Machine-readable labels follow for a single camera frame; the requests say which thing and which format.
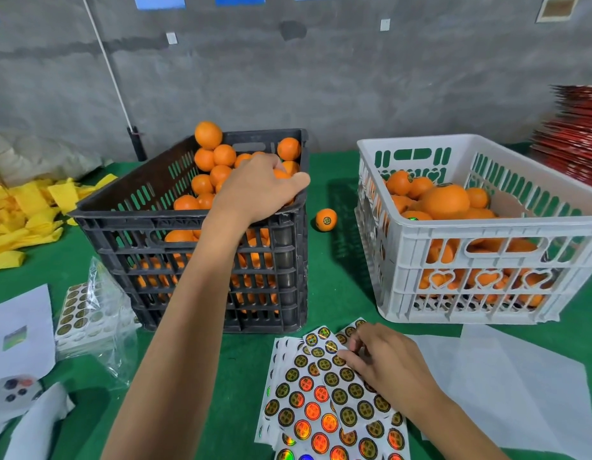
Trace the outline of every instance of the square wall vent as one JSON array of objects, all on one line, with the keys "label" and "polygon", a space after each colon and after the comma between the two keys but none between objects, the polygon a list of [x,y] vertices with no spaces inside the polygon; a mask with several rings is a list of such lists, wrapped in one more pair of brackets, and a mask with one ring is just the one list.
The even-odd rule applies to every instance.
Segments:
[{"label": "square wall vent", "polygon": [[563,22],[571,19],[578,0],[543,0],[536,22]]}]

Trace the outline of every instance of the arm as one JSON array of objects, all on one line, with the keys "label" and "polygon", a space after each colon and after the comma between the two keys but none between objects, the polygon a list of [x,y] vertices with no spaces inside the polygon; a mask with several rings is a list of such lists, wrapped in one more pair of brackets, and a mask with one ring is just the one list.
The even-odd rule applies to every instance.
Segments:
[{"label": "arm", "polygon": [[211,404],[226,296],[239,240],[309,184],[278,180],[275,155],[234,170],[215,198],[203,233],[117,414],[102,460],[182,460],[195,454]]},{"label": "arm", "polygon": [[[508,457],[438,387],[417,344],[384,325],[361,325],[339,355],[409,418],[447,460]],[[362,360],[364,346],[370,355]]]}]

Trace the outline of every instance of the dark patch on wall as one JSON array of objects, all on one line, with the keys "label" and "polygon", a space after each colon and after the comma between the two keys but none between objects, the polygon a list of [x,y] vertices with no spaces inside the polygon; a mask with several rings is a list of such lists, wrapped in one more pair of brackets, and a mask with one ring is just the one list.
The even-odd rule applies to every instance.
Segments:
[{"label": "dark patch on wall", "polygon": [[298,21],[283,21],[279,24],[279,32],[286,42],[295,38],[305,38],[306,25]]},{"label": "dark patch on wall", "polygon": [[[109,42],[102,42],[107,53],[118,51],[142,51],[142,50],[164,50],[168,48],[168,40],[165,35],[155,38],[148,37],[127,37],[117,38]],[[0,51],[2,59],[53,59],[61,56],[69,56],[75,53],[89,53],[91,55],[101,54],[98,42],[73,42],[56,46],[34,46],[17,48],[12,51]]]}]

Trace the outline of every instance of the forearm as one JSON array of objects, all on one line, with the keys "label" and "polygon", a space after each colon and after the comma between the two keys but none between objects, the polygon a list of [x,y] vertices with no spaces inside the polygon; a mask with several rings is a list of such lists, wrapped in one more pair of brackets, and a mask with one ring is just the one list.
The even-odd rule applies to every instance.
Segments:
[{"label": "forearm", "polygon": [[211,402],[238,233],[204,234],[117,415],[103,460],[192,458]]},{"label": "forearm", "polygon": [[446,460],[509,460],[460,406],[444,394],[411,421]]}]

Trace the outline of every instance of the gray wall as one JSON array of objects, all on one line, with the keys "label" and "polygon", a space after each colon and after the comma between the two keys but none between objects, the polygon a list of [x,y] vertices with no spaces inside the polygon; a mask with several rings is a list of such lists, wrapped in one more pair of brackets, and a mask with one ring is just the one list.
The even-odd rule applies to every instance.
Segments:
[{"label": "gray wall", "polygon": [[[89,0],[150,156],[202,119],[305,127],[321,151],[459,132],[522,140],[553,112],[548,84],[592,83],[592,0],[570,22],[535,24],[541,1],[186,0],[186,10],[139,12],[134,0]],[[283,21],[306,36],[284,40]],[[5,127],[134,159],[81,0],[0,0]]]}]

